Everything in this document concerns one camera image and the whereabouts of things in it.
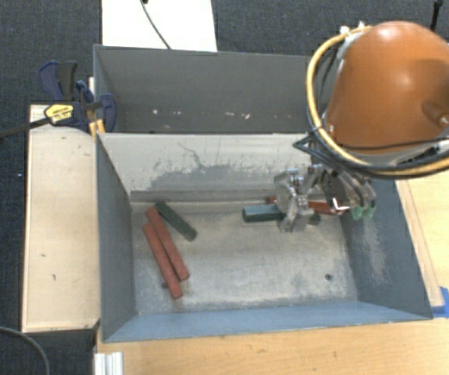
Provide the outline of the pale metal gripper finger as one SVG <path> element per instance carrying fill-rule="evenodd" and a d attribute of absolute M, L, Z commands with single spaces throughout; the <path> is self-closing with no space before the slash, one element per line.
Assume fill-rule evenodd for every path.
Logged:
<path fill-rule="evenodd" d="M 302 209 L 296 202 L 289 202 L 284 218 L 280 221 L 279 229 L 281 232 L 287 233 L 303 230 L 313 215 L 313 209 Z"/>
<path fill-rule="evenodd" d="M 284 170 L 274 177 L 274 196 L 281 212 L 286 212 L 291 205 L 299 210 L 307 208 L 306 194 L 302 191 L 303 181 L 298 168 Z"/>

